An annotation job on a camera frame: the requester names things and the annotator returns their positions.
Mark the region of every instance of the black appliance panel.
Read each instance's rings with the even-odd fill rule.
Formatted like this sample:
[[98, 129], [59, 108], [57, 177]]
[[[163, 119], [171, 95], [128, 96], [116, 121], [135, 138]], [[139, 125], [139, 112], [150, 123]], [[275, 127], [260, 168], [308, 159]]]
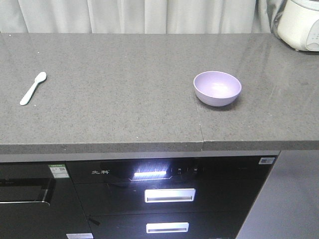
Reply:
[[[55, 163], [0, 164], [1, 239], [66, 239], [67, 233], [91, 232], [72, 180], [54, 179], [48, 164]], [[41, 191], [51, 193], [43, 195], [44, 203]]]
[[[235, 239], [248, 212], [172, 213], [88, 217], [94, 239]], [[188, 223], [187, 232], [148, 234], [147, 224]]]
[[[67, 167], [75, 184], [124, 183], [156, 178], [173, 181], [265, 179], [272, 165], [259, 164], [262, 157], [275, 158], [271, 155], [71, 161], [67, 162]], [[154, 175], [153, 178], [135, 176], [143, 172], [165, 172], [165, 175]]]
[[[131, 182], [76, 184], [86, 215], [248, 211], [260, 188], [261, 179], [184, 182]], [[195, 188], [192, 202], [146, 203], [146, 189]]]

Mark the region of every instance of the white rice cooker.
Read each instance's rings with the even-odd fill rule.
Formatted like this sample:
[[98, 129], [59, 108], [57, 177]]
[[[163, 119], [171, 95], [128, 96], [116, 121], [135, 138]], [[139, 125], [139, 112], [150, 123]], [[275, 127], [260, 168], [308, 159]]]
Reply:
[[296, 50], [319, 51], [319, 0], [287, 0], [278, 35]]

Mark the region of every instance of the control panel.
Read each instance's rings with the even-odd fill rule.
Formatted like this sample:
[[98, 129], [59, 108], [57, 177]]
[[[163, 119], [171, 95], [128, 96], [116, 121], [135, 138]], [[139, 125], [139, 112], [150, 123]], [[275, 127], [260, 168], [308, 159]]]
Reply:
[[310, 51], [319, 51], [319, 20], [311, 27], [306, 46]]

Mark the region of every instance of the label sticker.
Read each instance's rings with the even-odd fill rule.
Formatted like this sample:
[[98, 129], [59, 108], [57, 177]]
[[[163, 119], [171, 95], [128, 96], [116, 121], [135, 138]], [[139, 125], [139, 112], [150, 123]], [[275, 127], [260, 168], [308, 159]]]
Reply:
[[263, 157], [260, 159], [259, 164], [273, 164], [274, 161], [274, 157]]
[[68, 171], [66, 170], [65, 164], [50, 164], [49, 168], [54, 178], [69, 178]]
[[70, 233], [66, 236], [68, 239], [93, 239], [92, 233]]

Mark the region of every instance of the drawer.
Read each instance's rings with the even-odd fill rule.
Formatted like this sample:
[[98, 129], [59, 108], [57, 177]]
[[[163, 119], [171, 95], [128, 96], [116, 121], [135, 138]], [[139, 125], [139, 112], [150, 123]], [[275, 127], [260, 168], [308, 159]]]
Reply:
[[76, 184], [86, 215], [248, 211], [259, 179]]
[[94, 239], [234, 239], [248, 212], [88, 217]]

